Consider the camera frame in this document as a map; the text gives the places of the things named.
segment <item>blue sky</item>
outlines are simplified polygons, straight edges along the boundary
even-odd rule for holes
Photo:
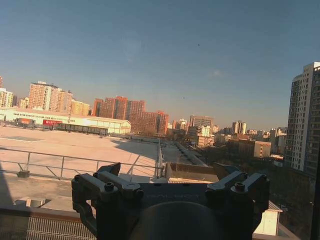
[[[170,119],[286,126],[291,82],[320,61],[320,2],[1,1],[0,76],[94,98],[146,100]]]

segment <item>rooftop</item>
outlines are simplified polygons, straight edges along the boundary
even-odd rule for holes
[[[35,109],[19,108],[19,107],[0,107],[0,110],[8,110],[8,111],[16,111],[16,112],[32,113],[32,114],[54,115],[54,116],[62,116],[62,117],[67,117],[67,118],[70,115],[69,113],[66,113],[66,112],[35,110]],[[84,116],[84,115],[76,115],[76,114],[71,114],[71,118],[91,119],[91,120],[106,121],[106,122],[113,122],[113,123],[129,122],[127,120],[122,120],[122,119],[114,119],[114,118],[99,117],[99,116],[89,116],[89,115]]]

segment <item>bolt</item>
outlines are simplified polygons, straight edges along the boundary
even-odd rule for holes
[[[244,192],[245,191],[245,185],[242,182],[236,182],[234,184],[235,190],[238,192]]]
[[[114,184],[112,182],[107,182],[104,185],[104,190],[106,190],[107,192],[111,192],[114,189]]]

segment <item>apartment building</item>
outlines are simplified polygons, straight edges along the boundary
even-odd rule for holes
[[[130,118],[131,132],[165,135],[168,128],[168,114],[163,111],[140,112]]]
[[[134,133],[155,132],[164,135],[167,132],[169,116],[164,112],[146,112],[143,100],[128,100],[123,96],[106,97],[105,101],[96,98],[92,115],[96,117],[128,120]]]
[[[286,166],[310,176],[315,176],[318,163],[319,67],[320,62],[305,65],[302,73],[293,78],[284,153]]]
[[[18,103],[18,107],[21,109],[28,109],[29,108],[29,98],[28,97],[20,98],[19,103]]]
[[[311,96],[304,159],[304,172],[312,178],[315,178],[317,174],[320,146],[320,62],[317,62],[314,66],[313,77],[308,80],[312,82],[310,82]]]
[[[235,121],[232,123],[231,132],[233,134],[246,134],[247,124],[242,121]]]
[[[70,91],[64,91],[61,88],[58,88],[57,97],[55,112],[70,113],[73,94]]]
[[[44,81],[30,84],[29,108],[56,111],[58,103],[58,87]]]
[[[72,99],[71,113],[74,115],[87,116],[89,114],[90,105],[82,101]]]
[[[214,131],[214,118],[209,116],[190,116],[189,127],[210,126],[210,134]]]
[[[7,91],[5,88],[0,88],[0,107],[9,108],[12,107],[14,94],[13,92]]]

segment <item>red sign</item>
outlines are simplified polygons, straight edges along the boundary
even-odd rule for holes
[[[19,121],[22,124],[29,124],[32,120],[27,118],[20,118]]]
[[[53,124],[61,124],[62,121],[54,121],[54,120],[43,120],[43,125],[52,126]]]

